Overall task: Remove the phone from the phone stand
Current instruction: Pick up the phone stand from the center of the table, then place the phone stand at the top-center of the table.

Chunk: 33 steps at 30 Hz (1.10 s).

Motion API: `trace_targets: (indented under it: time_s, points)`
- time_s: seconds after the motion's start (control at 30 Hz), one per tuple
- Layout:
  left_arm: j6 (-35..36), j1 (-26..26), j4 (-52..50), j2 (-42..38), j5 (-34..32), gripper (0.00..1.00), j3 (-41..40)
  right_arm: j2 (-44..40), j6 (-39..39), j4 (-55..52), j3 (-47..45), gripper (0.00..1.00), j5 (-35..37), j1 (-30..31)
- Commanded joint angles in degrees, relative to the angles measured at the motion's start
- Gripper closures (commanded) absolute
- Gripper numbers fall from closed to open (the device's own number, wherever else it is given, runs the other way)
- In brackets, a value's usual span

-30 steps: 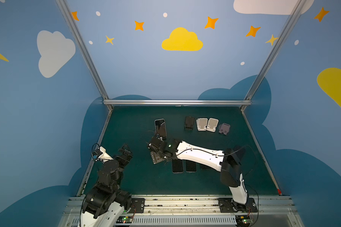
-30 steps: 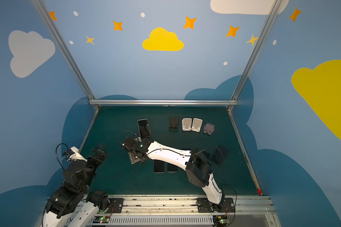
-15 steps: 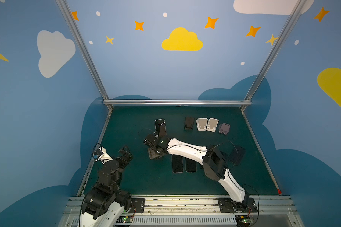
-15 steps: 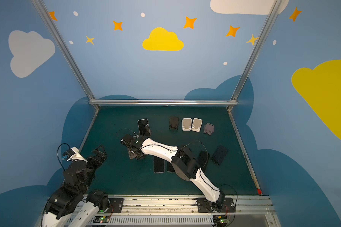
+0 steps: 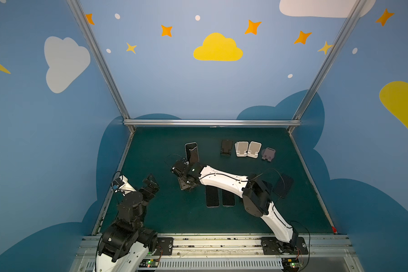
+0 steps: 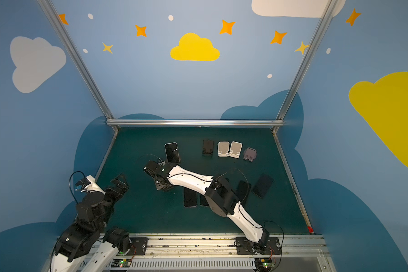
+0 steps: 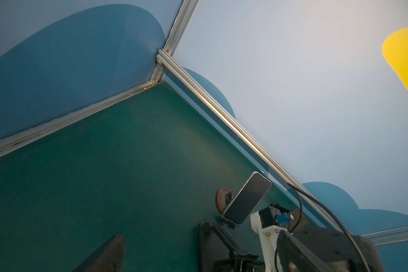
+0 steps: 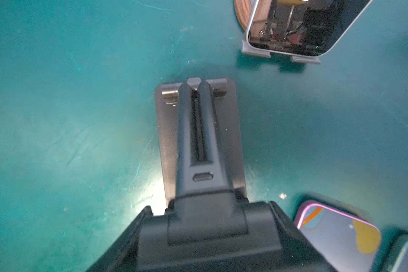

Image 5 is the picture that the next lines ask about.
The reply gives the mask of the pink-edged phone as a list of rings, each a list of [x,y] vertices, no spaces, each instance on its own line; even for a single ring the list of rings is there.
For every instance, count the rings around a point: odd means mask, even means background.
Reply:
[[[213,186],[206,186],[205,193],[206,193],[206,207],[208,208],[219,207],[220,203],[218,188]]]

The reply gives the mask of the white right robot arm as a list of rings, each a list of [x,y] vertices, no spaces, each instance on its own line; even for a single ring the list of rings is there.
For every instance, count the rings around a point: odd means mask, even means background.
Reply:
[[[271,192],[265,183],[256,177],[226,173],[209,165],[176,161],[171,172],[177,176],[182,190],[198,185],[216,187],[243,199],[244,208],[252,216],[261,218],[273,231],[275,238],[290,247],[298,241],[298,232],[277,210]]]

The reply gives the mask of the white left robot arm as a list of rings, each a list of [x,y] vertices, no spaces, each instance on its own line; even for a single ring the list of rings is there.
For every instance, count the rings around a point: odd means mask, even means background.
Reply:
[[[160,190],[152,174],[135,189],[121,175],[111,182],[115,193],[121,193],[117,216],[103,232],[96,250],[94,272],[134,272],[142,260],[154,252],[158,233],[144,226],[147,206]]]

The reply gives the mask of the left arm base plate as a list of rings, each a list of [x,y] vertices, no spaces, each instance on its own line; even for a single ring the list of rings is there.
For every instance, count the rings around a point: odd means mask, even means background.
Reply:
[[[171,256],[173,251],[173,241],[174,239],[172,237],[158,238],[153,256]]]

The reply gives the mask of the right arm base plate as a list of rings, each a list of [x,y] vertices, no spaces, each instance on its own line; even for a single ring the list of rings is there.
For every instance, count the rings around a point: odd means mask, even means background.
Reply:
[[[308,243],[298,237],[296,244],[284,243],[274,237],[262,237],[261,246],[264,255],[308,255]]]

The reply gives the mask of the black phone from stand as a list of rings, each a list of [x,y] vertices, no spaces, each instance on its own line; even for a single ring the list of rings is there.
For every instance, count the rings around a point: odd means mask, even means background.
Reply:
[[[286,198],[293,184],[294,179],[283,173],[273,188],[273,193],[276,194],[278,198]]]

